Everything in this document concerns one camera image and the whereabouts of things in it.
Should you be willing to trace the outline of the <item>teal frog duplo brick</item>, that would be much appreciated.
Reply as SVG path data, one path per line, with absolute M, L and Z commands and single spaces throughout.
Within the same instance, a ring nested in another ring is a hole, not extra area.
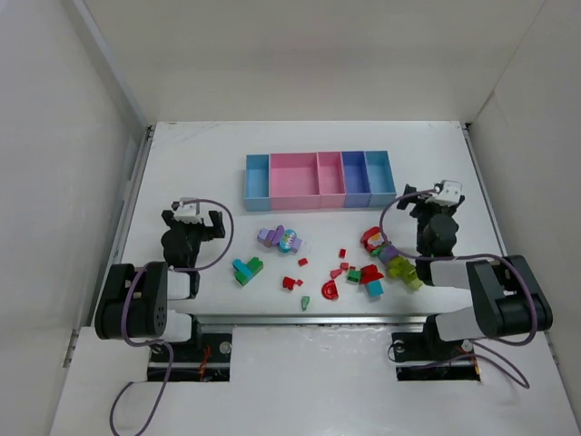
M 291 252 L 291 242 L 294 236 L 298 236 L 297 233 L 291 229 L 286 230 L 278 243 L 278 248 L 283 253 Z

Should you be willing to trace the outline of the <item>lavender duplo brick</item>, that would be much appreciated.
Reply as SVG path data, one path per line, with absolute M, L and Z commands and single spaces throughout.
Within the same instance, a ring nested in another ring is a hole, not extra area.
M 291 245 L 290 245 L 290 250 L 293 253 L 296 253 L 302 244 L 302 239 L 300 239 L 298 236 L 294 236 L 294 238 L 292 239 Z

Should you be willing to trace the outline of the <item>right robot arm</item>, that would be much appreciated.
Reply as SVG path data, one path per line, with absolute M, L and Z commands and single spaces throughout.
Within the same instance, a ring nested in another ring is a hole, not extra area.
M 397 208 L 413 206 L 417 220 L 417 254 L 410 258 L 420 281 L 434 287 L 469 291 L 471 305 L 427 318 L 425 329 L 441 342 L 508 336 L 549 330 L 554 317 L 536 276 L 522 255 L 472 254 L 456 256 L 459 225 L 454 219 L 465 196 L 460 183 L 442 181 L 420 191 L 406 185 Z

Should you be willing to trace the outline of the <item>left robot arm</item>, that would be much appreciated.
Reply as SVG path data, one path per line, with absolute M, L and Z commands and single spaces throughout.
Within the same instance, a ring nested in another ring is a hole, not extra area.
M 130 339 L 187 342 L 192 322 L 168 309 L 169 301 L 193 299 L 200 286 L 196 263 L 201 245 L 223 239 L 223 214 L 208 212 L 210 224 L 193 205 L 164 210 L 168 230 L 161 237 L 162 261 L 137 269 L 130 263 L 110 267 L 94 317 L 102 340 Z

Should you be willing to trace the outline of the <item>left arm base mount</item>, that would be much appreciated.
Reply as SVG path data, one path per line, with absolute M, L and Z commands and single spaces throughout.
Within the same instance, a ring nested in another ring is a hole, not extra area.
M 232 331 L 197 332 L 189 342 L 172 344 L 169 382 L 228 382 Z

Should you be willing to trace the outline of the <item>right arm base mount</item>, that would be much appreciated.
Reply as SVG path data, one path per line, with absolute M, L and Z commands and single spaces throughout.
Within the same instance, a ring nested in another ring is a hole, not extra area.
M 429 340 L 423 332 L 394 332 L 388 349 L 399 382 L 479 382 L 470 341 Z

